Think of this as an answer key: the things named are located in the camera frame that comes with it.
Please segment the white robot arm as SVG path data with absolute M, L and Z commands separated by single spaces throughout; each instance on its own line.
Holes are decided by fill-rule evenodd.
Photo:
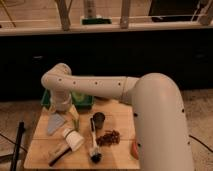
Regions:
M 67 64 L 58 63 L 43 74 L 41 84 L 62 111 L 73 92 L 130 105 L 141 171 L 195 171 L 183 98 L 167 75 L 74 76 Z

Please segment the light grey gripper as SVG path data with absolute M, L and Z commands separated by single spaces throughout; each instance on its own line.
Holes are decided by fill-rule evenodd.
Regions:
M 47 134 L 53 135 L 65 122 L 66 120 L 60 114 L 51 114 L 47 124 Z

